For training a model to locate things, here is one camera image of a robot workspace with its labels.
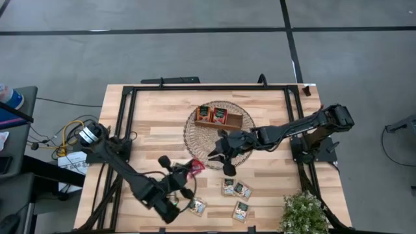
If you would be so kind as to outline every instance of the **potted plant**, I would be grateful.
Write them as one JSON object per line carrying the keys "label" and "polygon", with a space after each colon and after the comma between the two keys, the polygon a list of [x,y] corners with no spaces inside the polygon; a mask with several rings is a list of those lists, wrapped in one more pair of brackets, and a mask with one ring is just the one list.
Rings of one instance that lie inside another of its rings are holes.
{"label": "potted plant", "polygon": [[321,202],[309,191],[298,192],[284,200],[285,214],[280,222],[282,231],[294,234],[328,234],[328,224],[320,207]]}

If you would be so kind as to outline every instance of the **desk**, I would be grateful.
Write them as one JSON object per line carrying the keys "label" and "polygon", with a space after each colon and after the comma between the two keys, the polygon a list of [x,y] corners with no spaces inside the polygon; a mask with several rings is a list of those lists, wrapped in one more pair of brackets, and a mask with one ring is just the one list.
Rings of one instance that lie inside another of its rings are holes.
{"label": "desk", "polygon": [[[107,87],[101,110],[99,121],[103,125],[111,125],[112,129],[116,125],[122,88],[119,84]],[[312,86],[310,91],[309,97],[300,92],[305,116],[320,107],[317,88]],[[281,125],[289,121],[285,96],[278,90],[140,91],[137,94],[132,126],[132,131],[137,132],[138,137],[133,142],[130,165],[141,172],[162,170],[157,162],[161,155],[169,156],[173,162],[187,162],[190,155],[183,143],[185,121],[198,105],[214,100],[231,101],[240,105],[250,114],[256,126]],[[294,100],[291,103],[296,112]],[[128,106],[125,108],[122,133],[125,131],[127,111]],[[88,169],[75,228],[82,225],[90,215],[100,168],[100,164],[95,164]],[[344,224],[350,226],[337,170],[325,162],[316,163],[316,168],[324,201]],[[99,193],[97,202],[102,197],[105,175],[104,172],[99,190],[101,194]],[[246,231],[248,226],[256,225],[258,231],[275,231],[283,214],[283,196],[300,190],[298,169],[292,160],[288,139],[272,153],[254,151],[246,162],[237,167],[235,179],[242,179],[254,189],[248,201],[252,211],[246,224],[231,218],[231,212],[238,199],[221,195],[223,177],[222,171],[210,169],[197,175],[196,195],[208,203],[203,216],[200,218],[190,212],[184,212],[168,225],[154,210],[149,211],[136,201],[128,185],[124,183],[116,230],[158,231],[160,227],[166,227],[167,231]],[[188,182],[187,186],[193,188],[193,181]],[[179,203],[179,206],[184,207],[185,201]],[[105,227],[109,226],[110,215],[111,205],[107,209]]]}

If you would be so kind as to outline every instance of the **round woven tray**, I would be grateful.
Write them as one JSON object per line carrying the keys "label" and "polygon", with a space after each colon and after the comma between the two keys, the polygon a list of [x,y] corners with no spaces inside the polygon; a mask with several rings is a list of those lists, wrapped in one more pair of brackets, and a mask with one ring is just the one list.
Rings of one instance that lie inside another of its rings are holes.
{"label": "round woven tray", "polygon": [[[242,128],[243,131],[250,131],[251,128],[255,127],[252,117],[238,105],[229,101],[212,101],[203,104],[203,106],[210,107],[213,110],[215,107],[227,109],[227,113],[241,114],[242,115]],[[190,114],[183,130],[183,139],[185,146],[189,153],[197,158],[206,167],[222,170],[223,164],[216,161],[208,161],[208,154],[215,149],[215,142],[220,139],[218,136],[218,129],[210,127],[199,127],[195,126],[195,115],[196,110]],[[238,155],[232,159],[231,163],[234,166],[242,164],[250,155],[251,151],[246,152],[242,155]]]}

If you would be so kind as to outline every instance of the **wooden table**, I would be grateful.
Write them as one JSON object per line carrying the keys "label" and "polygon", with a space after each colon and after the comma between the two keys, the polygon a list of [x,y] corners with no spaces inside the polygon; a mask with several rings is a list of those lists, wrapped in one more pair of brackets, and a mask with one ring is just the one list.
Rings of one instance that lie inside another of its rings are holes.
{"label": "wooden table", "polygon": [[[107,87],[99,118],[103,125],[115,127],[122,88],[123,85],[120,84]],[[300,92],[305,116],[312,114],[320,107],[315,86],[311,86],[311,94],[306,97],[303,92]],[[185,121],[198,105],[214,100],[226,100],[238,104],[250,114],[256,126],[281,125],[289,121],[285,96],[279,90],[140,91],[136,99],[132,126],[132,131],[137,132],[138,137],[133,142],[130,165],[140,172],[162,170],[157,162],[161,155],[169,156],[173,162],[187,162],[190,155],[183,143]],[[128,103],[130,103],[129,98],[126,102],[123,128],[126,124]],[[297,116],[293,97],[292,105]],[[337,170],[325,162],[318,162],[315,165],[322,198],[340,221],[350,226],[350,217]],[[94,164],[88,169],[75,228],[82,225],[91,213],[100,168],[100,164]],[[102,197],[105,175],[104,171],[98,201]],[[222,171],[210,169],[199,174],[196,195],[208,203],[203,216],[198,217],[185,211],[168,225],[153,209],[147,210],[136,201],[128,184],[123,183],[116,230],[158,231],[160,227],[166,227],[167,231],[246,231],[248,226],[256,225],[258,231],[275,231],[279,228],[283,214],[283,196],[300,190],[298,169],[292,160],[288,139],[285,139],[272,153],[254,151],[246,162],[237,167],[235,179],[243,180],[254,189],[248,201],[252,210],[246,224],[231,218],[232,210],[239,199],[226,198],[221,195],[223,177]],[[187,186],[193,188],[193,181],[189,181]],[[182,208],[186,202],[181,201],[178,206]],[[109,227],[111,208],[112,205],[109,205],[105,227]]]}

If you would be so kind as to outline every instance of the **gray floor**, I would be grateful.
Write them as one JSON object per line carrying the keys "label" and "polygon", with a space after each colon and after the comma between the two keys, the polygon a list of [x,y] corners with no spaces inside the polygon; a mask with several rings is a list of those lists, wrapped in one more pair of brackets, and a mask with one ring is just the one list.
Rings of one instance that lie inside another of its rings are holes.
{"label": "gray floor", "polygon": [[[412,0],[290,0],[293,27],[416,25]],[[0,31],[152,29],[183,27],[282,27],[279,1],[11,0]],[[305,83],[317,83],[324,104],[347,105],[356,125],[333,137],[355,228],[414,233],[416,170],[382,153],[384,125],[416,111],[416,32],[296,32]],[[100,104],[112,83],[199,76],[203,83],[295,82],[284,32],[95,36],[0,36],[0,81],[36,85],[38,95]],[[34,127],[52,135],[82,114],[99,109],[38,101]],[[416,164],[415,138],[386,135],[396,160]],[[28,155],[49,161],[49,151]],[[77,198],[38,220],[38,233],[68,231]],[[53,218],[56,225],[47,222]]]}

